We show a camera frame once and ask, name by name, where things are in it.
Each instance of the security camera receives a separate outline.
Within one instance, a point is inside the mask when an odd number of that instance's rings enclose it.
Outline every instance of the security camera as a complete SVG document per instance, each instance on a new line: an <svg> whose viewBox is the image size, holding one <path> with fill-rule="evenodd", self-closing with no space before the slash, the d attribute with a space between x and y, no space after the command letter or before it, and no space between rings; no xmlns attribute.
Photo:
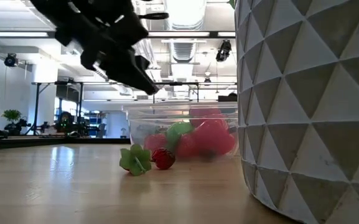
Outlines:
<svg viewBox="0 0 359 224"><path fill-rule="evenodd" d="M9 68L14 68L18 65L18 59L16 58L15 53L9 53L5 58L4 64Z"/></svg>
<svg viewBox="0 0 359 224"><path fill-rule="evenodd" d="M224 40L218 49L216 60L217 62L224 62L229 57L231 51L230 40Z"/></svg>

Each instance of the pillar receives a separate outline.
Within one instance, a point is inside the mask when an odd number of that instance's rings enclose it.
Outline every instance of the pillar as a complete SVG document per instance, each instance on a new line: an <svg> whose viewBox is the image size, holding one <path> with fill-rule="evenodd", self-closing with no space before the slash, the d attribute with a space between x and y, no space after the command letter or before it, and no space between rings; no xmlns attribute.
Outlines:
<svg viewBox="0 0 359 224"><path fill-rule="evenodd" d="M45 59L33 65L32 73L34 76L33 82L55 82L57 81L58 64L54 61ZM31 99L29 104L29 122L31 123L34 122L36 88L36 85L33 85L31 88ZM40 93L37 125L41 125L45 121L49 122L51 125L54 123L55 98L55 85L48 86L42 93Z"/></svg>
<svg viewBox="0 0 359 224"><path fill-rule="evenodd" d="M304 223L359 223L359 0L237 0L249 191Z"/></svg>

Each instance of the green toy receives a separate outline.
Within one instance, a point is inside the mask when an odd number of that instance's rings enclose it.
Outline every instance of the green toy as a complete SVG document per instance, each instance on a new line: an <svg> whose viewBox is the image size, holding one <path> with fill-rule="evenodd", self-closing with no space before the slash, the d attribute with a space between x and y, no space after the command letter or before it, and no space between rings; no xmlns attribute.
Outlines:
<svg viewBox="0 0 359 224"><path fill-rule="evenodd" d="M193 130L194 130L194 127L192 126L192 124L190 124L188 122L178 122L178 123L171 125L171 127L168 128L167 134L166 134L167 142L168 142L168 144L167 144L168 150L173 152L181 135L190 133Z"/></svg>
<svg viewBox="0 0 359 224"><path fill-rule="evenodd" d="M130 150L121 149L119 166L129 171L132 175L139 176L152 169L150 159L149 150L143 150L142 146L134 144Z"/></svg>

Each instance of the green plastic flower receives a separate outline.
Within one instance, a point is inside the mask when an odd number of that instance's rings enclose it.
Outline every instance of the green plastic flower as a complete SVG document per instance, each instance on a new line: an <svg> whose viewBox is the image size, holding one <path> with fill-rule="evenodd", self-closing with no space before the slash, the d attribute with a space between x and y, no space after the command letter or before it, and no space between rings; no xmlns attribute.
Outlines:
<svg viewBox="0 0 359 224"><path fill-rule="evenodd" d="M139 176L152 169L150 151L143 150L142 146L134 144L131 149L121 149L119 166L128 170L132 175Z"/></svg>

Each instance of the strawberry toy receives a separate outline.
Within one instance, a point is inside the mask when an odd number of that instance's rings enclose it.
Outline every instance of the strawberry toy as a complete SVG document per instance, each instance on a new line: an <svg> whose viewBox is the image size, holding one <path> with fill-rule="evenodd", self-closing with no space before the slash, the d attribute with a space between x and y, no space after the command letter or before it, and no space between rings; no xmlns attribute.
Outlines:
<svg viewBox="0 0 359 224"><path fill-rule="evenodd" d="M221 114L221 110L218 108L198 108L198 109L190 109L189 115L196 119L191 119L190 123L193 127L199 127L205 120L200 119L204 116L212 115L212 114Z"/></svg>
<svg viewBox="0 0 359 224"><path fill-rule="evenodd" d="M192 133L184 134L180 137L175 154L180 159L190 159L198 156L196 140Z"/></svg>
<svg viewBox="0 0 359 224"><path fill-rule="evenodd" d="M219 122L222 122L222 125L228 129L229 126L228 126L228 123L226 122L226 116L224 114L210 114L210 115L205 115L205 116L202 116L202 118L197 118L197 119L191 119L191 123L192 125L197 128L199 127L202 123L204 123L206 120L209 120L209 119L214 119L214 120L217 120Z"/></svg>
<svg viewBox="0 0 359 224"><path fill-rule="evenodd" d="M149 150L144 150L140 145L134 144L130 149L121 149L120 151L119 166L132 175L139 176L152 169Z"/></svg>
<svg viewBox="0 0 359 224"><path fill-rule="evenodd" d="M144 139L144 148L154 152L155 150L165 147L167 138L165 134L152 134Z"/></svg>
<svg viewBox="0 0 359 224"><path fill-rule="evenodd" d="M235 138L219 119L208 119L192 133L201 156L224 155L235 146Z"/></svg>
<svg viewBox="0 0 359 224"><path fill-rule="evenodd" d="M166 170L174 164L175 156L166 148L162 147L153 152L151 161L156 163L157 168Z"/></svg>

